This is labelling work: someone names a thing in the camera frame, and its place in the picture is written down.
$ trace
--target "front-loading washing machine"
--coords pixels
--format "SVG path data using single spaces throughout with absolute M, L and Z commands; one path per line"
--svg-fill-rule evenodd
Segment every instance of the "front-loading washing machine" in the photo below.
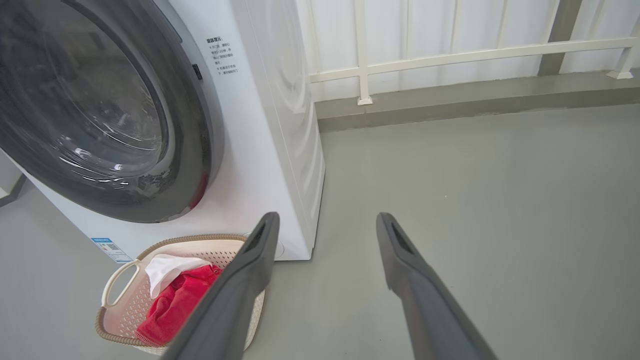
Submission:
M 4 0 L 0 147 L 118 262 L 281 218 L 310 259 L 324 158 L 295 0 Z

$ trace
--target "metal railing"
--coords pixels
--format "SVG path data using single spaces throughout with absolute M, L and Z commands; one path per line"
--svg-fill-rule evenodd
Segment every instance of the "metal railing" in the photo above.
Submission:
M 439 54 L 435 56 L 426 56 L 414 58 L 411 54 L 412 48 L 412 11 L 413 0 L 407 0 L 407 22 L 406 22 L 406 51 L 403 60 L 391 61 L 386 63 L 369 64 L 367 60 L 367 34 L 365 28 L 365 6 L 364 0 L 354 0 L 355 2 L 355 23 L 356 23 L 356 42 L 358 47 L 358 66 L 348 69 L 331 70 L 318 72 L 310 75 L 312 83 L 322 81 L 344 79 L 344 78 L 360 78 L 360 97 L 358 105 L 372 104 L 369 95 L 369 79 L 371 74 L 380 74 L 383 72 L 392 72 L 399 70 L 417 69 L 421 67 L 432 67 L 438 65 L 447 65 L 453 63 L 466 63 L 472 61 L 514 58 L 518 56 L 544 55 L 556 53 L 572 53 L 576 51 L 604 50 L 604 49 L 624 49 L 620 59 L 614 70 L 607 75 L 615 79 L 628 79 L 633 75 L 630 68 L 634 59 L 634 55 L 640 49 L 640 17 L 636 21 L 633 32 L 629 37 L 595 39 L 595 33 L 598 29 L 603 16 L 603 10 L 607 0 L 599 0 L 596 12 L 591 19 L 586 40 L 570 40 L 560 42 L 548 42 L 551 29 L 554 25 L 554 19 L 558 10 L 560 0 L 553 0 L 547 14 L 547 22 L 541 42 L 538 44 L 521 45 L 514 47 L 504 47 L 504 37 L 506 33 L 506 23 L 509 16 L 509 0 L 504 0 L 502 5 L 502 15 L 500 17 L 500 28 L 496 39 L 495 49 L 485 49 L 468 51 L 464 53 L 455 53 L 456 37 L 458 36 L 458 18 L 460 17 L 460 0 L 454 0 L 453 25 L 451 29 L 451 43 L 449 44 L 449 53 Z M 310 11 L 310 30 L 312 32 L 312 41 L 314 52 L 316 54 L 316 63 L 319 63 L 319 49 L 317 43 L 316 25 L 313 17 L 313 9 L 311 0 L 307 0 L 307 8 Z

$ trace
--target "laundry basket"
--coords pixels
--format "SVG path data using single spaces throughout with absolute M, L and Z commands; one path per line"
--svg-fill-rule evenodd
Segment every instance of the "laundry basket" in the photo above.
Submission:
M 131 345 L 151 354 L 164 354 L 170 343 L 163 347 L 150 347 L 136 339 L 134 335 L 135 330 L 146 319 L 147 311 L 153 303 L 149 295 L 149 277 L 144 271 L 145 267 L 155 255 L 169 254 L 205 259 L 224 269 L 236 256 L 244 241 L 246 241 L 246 237 L 240 235 L 212 234 L 174 238 L 151 246 L 134 261 L 120 267 L 107 282 L 102 293 L 102 307 L 95 319 L 95 330 L 98 335 L 103 339 Z M 125 270 L 132 266 L 137 268 L 136 273 L 127 283 L 120 296 L 114 303 L 110 304 L 109 292 L 113 283 Z M 258 327 L 264 293 L 265 291 L 260 293 L 253 303 L 251 322 L 244 343 L 245 349 L 251 343 Z

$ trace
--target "red clothing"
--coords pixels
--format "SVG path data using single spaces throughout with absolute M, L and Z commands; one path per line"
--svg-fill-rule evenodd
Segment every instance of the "red clothing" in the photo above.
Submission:
M 151 305 L 147 319 L 136 329 L 136 338 L 153 347 L 171 341 L 220 273 L 216 265 L 207 265 L 178 275 Z

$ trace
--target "gray wall base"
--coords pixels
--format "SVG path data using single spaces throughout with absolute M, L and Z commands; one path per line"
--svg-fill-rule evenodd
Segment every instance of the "gray wall base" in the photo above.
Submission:
M 636 78 L 616 80 L 606 72 L 482 81 L 316 103 L 320 132 L 523 111 L 640 103 Z

